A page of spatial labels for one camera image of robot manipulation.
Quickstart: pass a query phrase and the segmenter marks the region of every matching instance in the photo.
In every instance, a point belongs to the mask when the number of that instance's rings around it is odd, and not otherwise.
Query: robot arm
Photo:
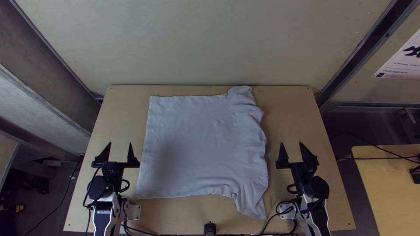
[[[282,215],[283,219],[298,220],[308,236],[331,236],[326,210],[329,186],[321,177],[314,176],[319,165],[317,157],[303,143],[299,142],[299,146],[303,162],[289,163],[283,143],[280,145],[276,168],[291,170],[294,184],[287,191],[297,196],[290,203],[280,204],[278,211],[291,207],[289,213]],[[291,187],[296,187],[296,191],[290,190]]]
[[[94,236],[119,236],[121,223],[138,220],[141,213],[141,206],[132,205],[127,198],[121,196],[130,186],[128,181],[123,180],[124,168],[140,167],[131,143],[126,163],[108,161],[110,150],[111,142],[95,157],[92,167],[101,168],[102,175],[95,176],[87,186],[87,194],[93,201]],[[122,189],[122,182],[126,182],[127,187]]]

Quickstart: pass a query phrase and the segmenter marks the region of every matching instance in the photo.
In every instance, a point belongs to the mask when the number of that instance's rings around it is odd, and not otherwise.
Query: cable
[[[89,218],[87,219],[86,232],[84,232],[84,236],[88,235],[89,223],[91,222],[91,210],[88,209],[88,211],[89,211]]]
[[[128,180],[122,180],[123,182],[126,182],[127,183],[127,186],[125,187],[125,188],[123,188],[123,189],[121,189],[120,191],[119,191],[119,193],[123,193],[123,192],[125,192],[125,191],[127,191],[127,189],[129,189],[130,188],[130,182],[128,181]]]
[[[279,212],[279,211],[278,211],[279,205],[280,205],[280,204],[283,204],[283,203],[291,203],[291,201],[282,201],[282,202],[280,202],[279,204],[277,204],[277,206],[276,206],[276,213],[275,213],[274,215],[272,215],[272,216],[271,216],[271,217],[267,220],[267,223],[264,225],[264,227],[262,228],[261,232],[260,232],[259,234],[255,235],[255,236],[264,236],[264,235],[275,235],[275,236],[293,235],[293,233],[294,233],[294,231],[296,230],[296,227],[297,227],[297,225],[298,225],[297,220],[293,220],[293,223],[294,223],[294,225],[293,225],[293,229],[292,229],[290,232],[288,232],[288,233],[264,233],[264,231],[266,230],[266,228],[267,228],[268,224],[270,223],[270,221],[271,221],[271,220],[272,220],[272,219],[273,219],[276,215],[284,215],[284,214],[287,214],[287,213],[289,213],[289,212],[293,211],[294,207],[293,207],[293,206],[290,206],[290,207],[288,207],[286,210],[284,210],[284,211],[282,211],[282,212]]]
[[[71,176],[74,175],[74,173],[77,170],[77,167],[79,166],[80,161],[83,159],[84,155],[80,155],[79,157],[79,161],[76,164],[76,167],[74,168],[73,172],[71,173]],[[45,219],[47,219],[50,215],[52,215],[58,208],[60,208],[60,206],[63,204],[64,199],[66,198],[67,192],[69,191],[70,188],[70,184],[71,184],[71,178],[69,180],[69,184],[67,185],[67,189],[66,192],[64,193],[63,199],[61,200],[60,205],[58,205],[58,207],[56,207],[52,212],[50,212],[46,217],[44,217],[44,219],[42,219],[37,225],[35,225],[35,227],[33,227],[31,230],[29,230],[26,234],[24,234],[24,236],[27,236],[30,232],[32,232],[36,227],[38,227]]]
[[[392,154],[392,155],[394,155],[394,156],[398,156],[398,157],[385,157],[385,158],[354,158],[354,157],[340,157],[340,158],[338,158],[338,159],[355,159],[355,160],[406,159],[407,161],[411,161],[411,162],[414,162],[414,163],[420,164],[420,162],[418,162],[418,161],[414,161],[414,160],[410,160],[410,159],[409,159],[409,158],[412,158],[412,157],[417,157],[417,156],[401,156],[401,155],[398,155],[398,154],[396,154],[396,153],[393,153],[393,152],[391,152],[391,151],[388,151],[388,150],[386,150],[386,149],[383,149],[383,148],[381,148],[381,147],[379,147],[379,146],[377,146],[377,145],[375,145],[375,144],[373,144],[373,143],[371,143],[371,142],[369,142],[369,141],[367,141],[367,140],[365,140],[365,139],[363,139],[363,138],[361,138],[361,137],[359,137],[359,136],[357,136],[357,135],[355,135],[355,134],[353,134],[353,133],[351,133],[351,132],[348,132],[348,131],[343,131],[343,132],[341,132],[341,133],[338,133],[338,134],[334,135],[333,137],[331,137],[331,138],[329,139],[329,141],[331,141],[331,140],[335,139],[336,137],[338,137],[338,136],[340,136],[340,135],[342,135],[342,134],[348,134],[348,135],[350,135],[350,136],[353,136],[354,138],[357,138],[357,139],[359,139],[359,140],[361,140],[361,141],[363,141],[363,142],[365,142],[365,143],[367,143],[367,144],[369,144],[369,145],[371,145],[371,146],[373,146],[373,147],[375,147],[375,148],[377,148],[377,149],[379,149],[379,150],[382,150],[382,151],[384,151],[384,152],[390,153],[390,154]]]
[[[131,235],[131,234],[129,234],[129,233],[128,233],[128,231],[127,231],[127,226],[126,226],[126,225],[127,225],[127,221],[125,220],[125,221],[124,221],[124,224],[121,224],[121,225],[122,225],[122,228],[124,229],[124,231],[126,232],[126,235],[128,235],[128,236],[132,236],[132,235]]]

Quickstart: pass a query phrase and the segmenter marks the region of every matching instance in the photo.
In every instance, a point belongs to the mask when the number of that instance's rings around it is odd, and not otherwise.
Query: wooden desk
[[[420,145],[380,146],[401,156],[420,153]],[[352,148],[355,158],[395,157],[373,146]],[[356,160],[381,236],[418,235],[420,184],[414,184],[406,160]]]
[[[91,162],[108,142],[112,142],[110,160],[126,161],[129,142],[134,154],[141,159],[149,106],[149,96],[216,95],[226,93],[231,86],[111,86],[103,101],[95,128],[87,147],[79,178],[73,193],[64,230],[84,231],[88,213],[82,207],[86,186],[95,171]],[[285,144],[290,161],[301,161],[299,141],[319,159],[317,174],[330,186],[327,201],[329,228],[354,229],[353,217],[343,182],[331,149],[324,124],[309,87],[254,86],[257,105],[264,112],[261,127],[267,136],[266,160],[269,187],[263,196],[267,215],[275,206],[294,195],[286,186],[293,183],[290,170],[277,170],[280,143]],[[205,223],[216,223],[219,234],[259,233],[265,221],[254,220],[236,211],[232,199],[219,195],[202,195],[173,199],[136,200],[134,198],[138,169],[124,170],[124,178],[132,183],[125,192],[130,201],[142,205],[139,221],[129,226],[159,234],[202,234]],[[287,232],[292,221],[273,219],[267,232]]]

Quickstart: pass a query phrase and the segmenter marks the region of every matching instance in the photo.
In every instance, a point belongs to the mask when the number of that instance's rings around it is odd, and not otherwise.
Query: poster
[[[372,77],[420,79],[420,29]]]

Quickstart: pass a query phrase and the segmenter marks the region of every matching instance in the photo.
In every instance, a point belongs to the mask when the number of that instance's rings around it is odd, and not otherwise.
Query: white t-shirt
[[[150,97],[137,198],[220,194],[242,214],[266,219],[262,116],[248,86],[216,96]]]

